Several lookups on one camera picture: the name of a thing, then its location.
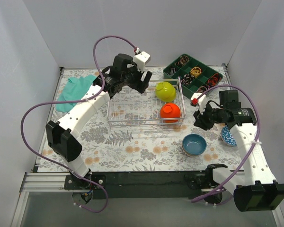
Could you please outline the blue white patterned bowl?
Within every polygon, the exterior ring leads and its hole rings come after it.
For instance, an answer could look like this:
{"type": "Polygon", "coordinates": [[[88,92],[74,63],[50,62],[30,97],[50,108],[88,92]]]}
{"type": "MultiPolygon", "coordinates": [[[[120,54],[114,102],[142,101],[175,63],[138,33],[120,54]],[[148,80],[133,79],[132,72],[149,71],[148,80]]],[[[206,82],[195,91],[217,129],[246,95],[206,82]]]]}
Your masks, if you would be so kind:
{"type": "Polygon", "coordinates": [[[230,132],[230,130],[228,129],[227,126],[224,126],[222,128],[221,136],[222,136],[222,140],[226,144],[228,144],[230,146],[237,146],[236,141],[235,141],[234,137],[232,136],[232,134],[231,134],[231,132],[230,132]]]}

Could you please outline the lime green bowl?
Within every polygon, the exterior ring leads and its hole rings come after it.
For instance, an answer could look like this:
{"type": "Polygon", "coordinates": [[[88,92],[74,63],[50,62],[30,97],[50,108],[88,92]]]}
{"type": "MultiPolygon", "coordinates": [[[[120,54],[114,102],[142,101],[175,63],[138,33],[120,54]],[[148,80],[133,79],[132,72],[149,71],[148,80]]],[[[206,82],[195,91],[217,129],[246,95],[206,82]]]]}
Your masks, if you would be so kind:
{"type": "Polygon", "coordinates": [[[156,97],[165,103],[170,103],[176,98],[176,89],[169,82],[160,82],[156,85],[156,97]]]}

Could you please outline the blue ceramic bowl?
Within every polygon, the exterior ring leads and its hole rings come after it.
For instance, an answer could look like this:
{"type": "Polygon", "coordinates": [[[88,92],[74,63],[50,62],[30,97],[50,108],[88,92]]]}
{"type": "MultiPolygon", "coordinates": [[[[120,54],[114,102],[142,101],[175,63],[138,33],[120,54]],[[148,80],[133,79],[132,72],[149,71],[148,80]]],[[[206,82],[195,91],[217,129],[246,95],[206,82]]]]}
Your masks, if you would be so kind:
{"type": "Polygon", "coordinates": [[[182,140],[182,150],[189,157],[203,154],[206,148],[206,140],[198,134],[186,135],[182,140]]]}

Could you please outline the white wire dish rack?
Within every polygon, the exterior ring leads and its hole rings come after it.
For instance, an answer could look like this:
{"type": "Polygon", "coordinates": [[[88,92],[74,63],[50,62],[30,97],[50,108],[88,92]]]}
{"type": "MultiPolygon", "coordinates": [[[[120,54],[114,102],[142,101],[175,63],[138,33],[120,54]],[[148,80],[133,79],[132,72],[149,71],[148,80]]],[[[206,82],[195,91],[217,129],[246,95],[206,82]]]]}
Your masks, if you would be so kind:
{"type": "Polygon", "coordinates": [[[148,126],[148,125],[181,125],[186,115],[180,79],[151,80],[143,94],[124,87],[109,102],[107,119],[110,127],[148,126]],[[165,104],[156,97],[156,85],[169,82],[176,90],[176,98],[172,103],[180,109],[178,118],[161,118],[160,110],[165,104]]]}

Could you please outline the red orange bowl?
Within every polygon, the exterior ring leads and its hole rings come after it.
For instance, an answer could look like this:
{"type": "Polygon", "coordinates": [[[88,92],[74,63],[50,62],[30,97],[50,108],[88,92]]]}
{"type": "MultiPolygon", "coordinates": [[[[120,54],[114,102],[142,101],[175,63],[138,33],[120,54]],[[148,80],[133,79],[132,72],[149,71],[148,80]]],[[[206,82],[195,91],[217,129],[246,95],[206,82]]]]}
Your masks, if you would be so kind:
{"type": "Polygon", "coordinates": [[[160,109],[161,119],[171,118],[171,120],[163,120],[164,123],[174,123],[178,122],[181,117],[180,108],[174,103],[166,103],[160,109]]]}

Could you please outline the teal cloth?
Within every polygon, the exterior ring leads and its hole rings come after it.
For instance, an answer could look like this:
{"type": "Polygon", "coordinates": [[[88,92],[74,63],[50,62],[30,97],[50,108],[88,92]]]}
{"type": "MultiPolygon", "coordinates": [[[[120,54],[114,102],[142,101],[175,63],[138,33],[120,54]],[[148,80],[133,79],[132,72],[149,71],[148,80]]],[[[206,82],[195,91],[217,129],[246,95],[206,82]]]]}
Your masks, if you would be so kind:
{"type": "Polygon", "coordinates": [[[96,78],[91,74],[79,78],[69,77],[57,101],[81,100],[96,78]]]}

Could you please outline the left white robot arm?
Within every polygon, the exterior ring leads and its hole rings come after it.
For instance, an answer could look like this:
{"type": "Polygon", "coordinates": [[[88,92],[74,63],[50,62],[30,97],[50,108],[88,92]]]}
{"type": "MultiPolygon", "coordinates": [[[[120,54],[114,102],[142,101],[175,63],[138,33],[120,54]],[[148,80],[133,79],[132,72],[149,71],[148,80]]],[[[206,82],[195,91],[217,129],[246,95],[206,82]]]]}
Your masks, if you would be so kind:
{"type": "Polygon", "coordinates": [[[81,144],[77,141],[80,131],[99,108],[105,105],[123,87],[144,93],[149,85],[152,73],[145,71],[145,65],[151,56],[140,52],[133,57],[118,54],[113,65],[106,67],[102,76],[98,76],[82,97],[64,117],[57,122],[50,121],[46,125],[49,146],[66,163],[70,172],[76,176],[75,184],[81,189],[91,185],[91,177],[87,175],[89,168],[85,165],[80,153],[81,144]]]}

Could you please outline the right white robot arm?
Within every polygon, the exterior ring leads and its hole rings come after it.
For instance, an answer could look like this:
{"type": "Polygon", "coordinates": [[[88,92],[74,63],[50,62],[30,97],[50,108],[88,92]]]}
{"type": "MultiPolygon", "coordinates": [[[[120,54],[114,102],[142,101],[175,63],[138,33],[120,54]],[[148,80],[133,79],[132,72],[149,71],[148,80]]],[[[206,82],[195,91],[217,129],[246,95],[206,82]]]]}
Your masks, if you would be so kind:
{"type": "Polygon", "coordinates": [[[216,123],[224,123],[230,130],[241,157],[235,171],[222,164],[212,164],[206,169],[205,184],[226,189],[234,198],[239,211],[275,210],[284,199],[284,183],[278,183],[271,172],[259,141],[260,123],[256,112],[243,108],[237,90],[219,92],[220,104],[212,108],[206,95],[194,93],[191,104],[197,106],[194,113],[196,127],[211,129],[216,123]]]}

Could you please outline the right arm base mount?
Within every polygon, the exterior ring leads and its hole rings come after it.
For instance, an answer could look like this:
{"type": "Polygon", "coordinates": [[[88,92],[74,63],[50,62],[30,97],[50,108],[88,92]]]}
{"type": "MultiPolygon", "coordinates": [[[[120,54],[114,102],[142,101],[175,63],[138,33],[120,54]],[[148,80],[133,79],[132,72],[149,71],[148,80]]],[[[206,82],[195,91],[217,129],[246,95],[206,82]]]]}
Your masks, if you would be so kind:
{"type": "MultiPolygon", "coordinates": [[[[213,169],[216,168],[228,168],[225,164],[209,164],[204,171],[198,173],[185,174],[184,179],[187,182],[187,185],[190,189],[213,189],[218,186],[213,180],[213,169]]],[[[222,192],[215,195],[211,195],[204,199],[205,202],[209,204],[222,205],[222,192]]]]}

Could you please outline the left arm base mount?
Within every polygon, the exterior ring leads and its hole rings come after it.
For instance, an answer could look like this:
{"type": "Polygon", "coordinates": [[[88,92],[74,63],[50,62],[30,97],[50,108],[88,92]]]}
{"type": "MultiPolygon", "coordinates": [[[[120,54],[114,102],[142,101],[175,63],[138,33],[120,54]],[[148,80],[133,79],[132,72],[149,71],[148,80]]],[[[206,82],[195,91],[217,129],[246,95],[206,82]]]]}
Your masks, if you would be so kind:
{"type": "Polygon", "coordinates": [[[92,199],[106,199],[105,192],[98,185],[77,178],[72,173],[66,175],[63,188],[73,191],[79,203],[88,204],[92,199]]]}

